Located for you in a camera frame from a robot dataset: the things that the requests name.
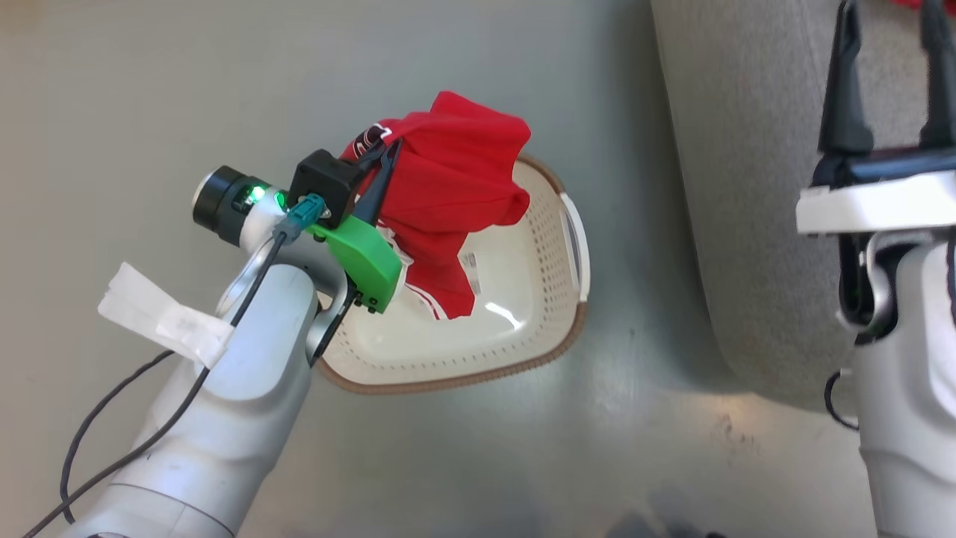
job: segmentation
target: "plastic basket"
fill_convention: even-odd
[[[568,349],[591,287],[584,228],[534,159],[518,160],[514,182],[531,195],[525,216],[469,235],[461,251],[477,292],[472,315],[436,321],[407,289],[384,314],[353,308],[318,363],[330,380],[361,393],[432,391],[535,368]]]

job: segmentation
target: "gray fabric upholstery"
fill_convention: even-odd
[[[653,2],[707,307],[728,363],[768,397],[821,409],[852,338],[834,319],[833,240],[796,235],[838,0]],[[860,3],[860,82],[878,146],[925,121],[918,17]]]

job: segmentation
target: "cable connector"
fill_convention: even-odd
[[[272,228],[272,237],[279,234],[286,235],[286,244],[290,244],[302,234],[306,228],[316,224],[325,210],[325,200],[318,194],[307,194],[302,201],[286,213],[286,217]]]

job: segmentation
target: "red garment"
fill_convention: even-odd
[[[530,137],[520,118],[442,92],[428,112],[382,120],[342,154],[354,161],[378,139],[404,140],[379,219],[414,260],[406,284],[437,318],[468,316],[474,306],[458,260],[467,235],[515,224],[528,209],[511,174]]]
[[[917,10],[920,5],[923,4],[923,0],[893,0],[897,4],[907,6],[908,8],[913,8]],[[954,0],[944,0],[943,6],[946,8],[946,12],[950,15],[956,15],[956,1]]]

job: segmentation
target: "floor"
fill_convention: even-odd
[[[549,366],[452,392],[316,374],[241,535],[875,535],[856,436],[723,366],[645,0],[5,0],[0,73],[18,260],[0,266],[0,534],[55,504],[74,428],[155,352],[96,314],[120,262],[205,309],[241,268],[190,221],[208,170],[281,184],[449,88],[527,119],[576,201],[587,327]],[[127,449],[164,376],[107,410],[76,476]]]

